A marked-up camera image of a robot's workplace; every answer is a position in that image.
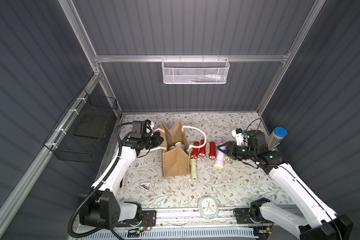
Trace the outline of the red flashlight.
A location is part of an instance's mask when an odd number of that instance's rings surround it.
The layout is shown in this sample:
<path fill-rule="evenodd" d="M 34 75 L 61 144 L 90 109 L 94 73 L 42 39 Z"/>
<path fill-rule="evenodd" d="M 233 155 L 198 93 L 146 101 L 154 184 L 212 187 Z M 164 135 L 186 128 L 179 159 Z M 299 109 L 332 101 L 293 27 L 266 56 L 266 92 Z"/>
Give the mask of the red flashlight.
<path fill-rule="evenodd" d="M 206 141 L 203 139 L 201 140 L 199 148 L 199 157 L 204 157 L 206 155 Z"/>
<path fill-rule="evenodd" d="M 200 145 L 200 142 L 195 141 L 194 146 L 196 146 L 195 148 L 192 148 L 192 153 L 191 153 L 191 159 L 197 159 L 199 156 L 199 148 L 198 146 Z"/>
<path fill-rule="evenodd" d="M 209 159 L 215 160 L 216 159 L 216 143 L 210 142 L 210 151 L 209 151 Z"/>

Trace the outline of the brown burlap tote bag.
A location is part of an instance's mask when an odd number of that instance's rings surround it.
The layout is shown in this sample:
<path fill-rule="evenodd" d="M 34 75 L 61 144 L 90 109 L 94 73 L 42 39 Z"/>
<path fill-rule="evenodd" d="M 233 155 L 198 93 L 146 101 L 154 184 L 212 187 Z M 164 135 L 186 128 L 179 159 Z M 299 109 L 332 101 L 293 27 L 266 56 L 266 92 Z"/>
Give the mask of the brown burlap tote bag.
<path fill-rule="evenodd" d="M 154 148 L 155 150 L 161 150 L 162 152 L 162 176 L 164 178 L 185 176 L 188 175 L 190 171 L 190 159 L 192 148 L 196 146 L 191 145 L 187 139 L 186 129 L 196 130 L 200 132 L 204 140 L 207 142 L 207 135 L 202 130 L 185 126 L 182 122 L 177 122 L 171 129 L 169 129 L 164 123 L 161 123 L 160 127 L 154 130 L 159 132 L 161 137 L 164 139 L 163 143 Z M 185 148 L 185 151 L 180 148 L 174 148 L 169 151 L 171 146 L 174 146 L 175 143 L 182 142 Z"/>

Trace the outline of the green flashlight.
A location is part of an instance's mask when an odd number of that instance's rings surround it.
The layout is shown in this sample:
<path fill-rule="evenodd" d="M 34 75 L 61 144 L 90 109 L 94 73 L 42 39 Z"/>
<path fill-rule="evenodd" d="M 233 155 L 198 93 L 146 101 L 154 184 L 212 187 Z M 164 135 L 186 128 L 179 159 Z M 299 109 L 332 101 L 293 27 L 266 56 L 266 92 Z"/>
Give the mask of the green flashlight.
<path fill-rule="evenodd" d="M 198 179 L 198 171 L 197 171 L 197 160 L 190 159 L 190 171 L 191 171 L 191 179 L 197 180 Z"/>

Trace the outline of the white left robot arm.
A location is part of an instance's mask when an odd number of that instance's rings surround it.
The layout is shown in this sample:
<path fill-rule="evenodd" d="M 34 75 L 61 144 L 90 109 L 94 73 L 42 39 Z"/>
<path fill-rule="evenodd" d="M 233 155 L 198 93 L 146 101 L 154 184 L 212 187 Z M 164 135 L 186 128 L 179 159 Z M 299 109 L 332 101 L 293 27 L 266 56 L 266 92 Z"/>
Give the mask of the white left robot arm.
<path fill-rule="evenodd" d="M 118 152 L 105 172 L 78 196 L 79 205 L 68 222 L 68 234 L 83 238 L 102 229 L 113 231 L 121 222 L 138 224 L 142 220 L 142 206 L 136 202 L 119 202 L 117 193 L 130 165 L 142 150 L 159 147 L 164 139 L 154 131 L 150 120 L 133 121 L 132 130 L 121 138 L 116 134 Z"/>

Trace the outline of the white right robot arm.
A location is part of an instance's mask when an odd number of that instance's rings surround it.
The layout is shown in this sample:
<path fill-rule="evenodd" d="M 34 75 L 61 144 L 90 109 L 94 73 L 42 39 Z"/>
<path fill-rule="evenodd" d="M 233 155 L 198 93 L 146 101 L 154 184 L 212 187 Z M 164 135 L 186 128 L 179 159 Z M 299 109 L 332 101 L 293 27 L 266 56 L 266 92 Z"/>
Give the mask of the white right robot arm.
<path fill-rule="evenodd" d="M 267 198 L 251 202 L 248 216 L 254 223 L 266 221 L 275 223 L 293 234 L 299 240 L 347 240 L 353 229 L 352 220 L 338 215 L 326 205 L 286 163 L 274 147 L 277 135 L 266 138 L 258 130 L 233 131 L 235 141 L 216 141 L 217 155 L 232 160 L 254 162 L 256 169 L 262 169 L 274 180 L 296 204 L 302 216 L 294 215 L 275 205 Z"/>

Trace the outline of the purple flashlight upper row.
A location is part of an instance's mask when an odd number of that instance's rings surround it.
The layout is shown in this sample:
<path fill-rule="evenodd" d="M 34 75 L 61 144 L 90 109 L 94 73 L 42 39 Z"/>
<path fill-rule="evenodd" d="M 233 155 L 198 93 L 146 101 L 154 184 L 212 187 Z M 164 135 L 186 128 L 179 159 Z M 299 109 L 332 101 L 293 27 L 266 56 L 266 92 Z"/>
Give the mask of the purple flashlight upper row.
<path fill-rule="evenodd" d="M 224 143 L 224 140 L 223 139 L 221 139 L 221 138 L 217 138 L 216 139 L 216 146 L 220 146 L 220 145 L 222 145 Z"/>

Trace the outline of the steel bottle blue cap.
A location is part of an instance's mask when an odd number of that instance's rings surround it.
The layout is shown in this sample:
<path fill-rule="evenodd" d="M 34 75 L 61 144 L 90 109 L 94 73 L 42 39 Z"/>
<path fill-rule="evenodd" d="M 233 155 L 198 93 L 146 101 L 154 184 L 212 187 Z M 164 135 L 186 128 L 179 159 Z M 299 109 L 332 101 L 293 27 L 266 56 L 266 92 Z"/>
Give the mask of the steel bottle blue cap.
<path fill-rule="evenodd" d="M 276 127 L 267 139 L 270 151 L 274 151 L 277 145 L 288 135 L 288 131 L 282 127 Z"/>

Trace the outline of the floral table mat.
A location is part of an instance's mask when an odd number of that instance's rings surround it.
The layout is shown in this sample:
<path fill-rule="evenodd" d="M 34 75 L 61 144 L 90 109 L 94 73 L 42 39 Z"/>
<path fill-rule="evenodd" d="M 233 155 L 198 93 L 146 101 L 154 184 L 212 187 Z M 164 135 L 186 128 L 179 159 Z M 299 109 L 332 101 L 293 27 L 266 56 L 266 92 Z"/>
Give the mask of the floral table mat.
<path fill-rule="evenodd" d="M 207 135 L 208 142 L 221 138 L 233 140 L 232 131 L 238 128 L 259 130 L 267 128 L 257 113 L 153 113 L 124 114 L 121 121 L 150 120 L 159 127 L 164 123 L 171 128 L 177 122 L 196 127 Z M 203 135 L 186 129 L 190 143 L 199 141 Z M 289 205 L 292 199 L 261 169 L 255 169 L 251 161 L 229 161 L 223 169 L 214 167 L 214 161 L 205 156 L 198 158 L 198 179 L 190 175 L 164 178 L 162 176 L 162 153 L 159 150 L 143 154 L 134 161 L 126 173 L 126 183 L 117 193 L 121 201 L 140 203 L 146 209 L 194 208 L 204 196 L 214 197 L 221 207 L 247 206 L 259 198 L 267 198 L 277 205 Z M 146 191 L 140 187 L 150 182 Z"/>

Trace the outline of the mint green alarm clock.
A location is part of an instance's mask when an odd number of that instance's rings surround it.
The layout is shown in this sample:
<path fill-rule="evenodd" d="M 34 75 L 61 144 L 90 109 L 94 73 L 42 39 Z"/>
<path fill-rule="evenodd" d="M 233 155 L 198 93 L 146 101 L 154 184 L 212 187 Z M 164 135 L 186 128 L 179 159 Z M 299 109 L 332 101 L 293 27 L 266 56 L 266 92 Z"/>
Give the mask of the mint green alarm clock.
<path fill-rule="evenodd" d="M 211 196 L 205 196 L 199 200 L 199 213 L 206 220 L 215 219 L 219 214 L 218 202 Z"/>

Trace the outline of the markers in white basket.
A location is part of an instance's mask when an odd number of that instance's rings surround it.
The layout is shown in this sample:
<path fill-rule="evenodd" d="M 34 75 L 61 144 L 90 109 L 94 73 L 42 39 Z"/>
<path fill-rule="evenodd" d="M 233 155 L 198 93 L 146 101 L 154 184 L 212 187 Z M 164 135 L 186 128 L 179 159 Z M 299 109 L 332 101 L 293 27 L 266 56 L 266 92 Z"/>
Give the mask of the markers in white basket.
<path fill-rule="evenodd" d="M 212 84 L 224 84 L 226 83 L 227 77 L 225 75 L 203 75 L 195 76 L 194 78 L 188 79 L 191 83 L 212 83 Z"/>

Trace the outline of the white vented strip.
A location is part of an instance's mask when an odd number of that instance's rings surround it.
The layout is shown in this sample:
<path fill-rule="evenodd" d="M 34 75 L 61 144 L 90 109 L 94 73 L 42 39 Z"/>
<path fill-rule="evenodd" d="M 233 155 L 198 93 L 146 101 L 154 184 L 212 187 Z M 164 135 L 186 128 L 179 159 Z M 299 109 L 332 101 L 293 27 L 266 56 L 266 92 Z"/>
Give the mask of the white vented strip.
<path fill-rule="evenodd" d="M 255 236 L 253 229 L 242 227 L 152 229 L 140 234 L 132 234 L 128 230 L 115 230 L 115 233 L 124 240 L 196 240 L 210 238 L 257 240 L 259 238 Z"/>

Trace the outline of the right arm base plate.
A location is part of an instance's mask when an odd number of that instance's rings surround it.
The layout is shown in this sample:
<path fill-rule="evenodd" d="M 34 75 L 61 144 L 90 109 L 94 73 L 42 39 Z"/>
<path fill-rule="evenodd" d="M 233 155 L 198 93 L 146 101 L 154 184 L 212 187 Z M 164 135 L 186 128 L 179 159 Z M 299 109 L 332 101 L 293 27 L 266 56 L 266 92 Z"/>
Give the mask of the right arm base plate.
<path fill-rule="evenodd" d="M 268 224 L 273 225 L 274 223 L 268 220 L 263 219 L 262 217 L 252 217 L 251 208 L 235 208 L 234 217 L 236 219 L 237 224 Z"/>

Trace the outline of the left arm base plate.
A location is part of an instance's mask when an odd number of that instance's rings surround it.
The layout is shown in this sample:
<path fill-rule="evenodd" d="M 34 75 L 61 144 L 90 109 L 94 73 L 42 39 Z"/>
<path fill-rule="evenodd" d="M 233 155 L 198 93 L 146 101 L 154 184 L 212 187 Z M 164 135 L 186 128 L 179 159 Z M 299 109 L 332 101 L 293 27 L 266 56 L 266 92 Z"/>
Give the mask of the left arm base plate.
<path fill-rule="evenodd" d="M 116 228 L 129 228 L 129 227 L 154 227 L 156 225 L 157 211 L 143 210 L 137 213 L 137 216 L 131 220 L 124 220 L 116 224 Z"/>

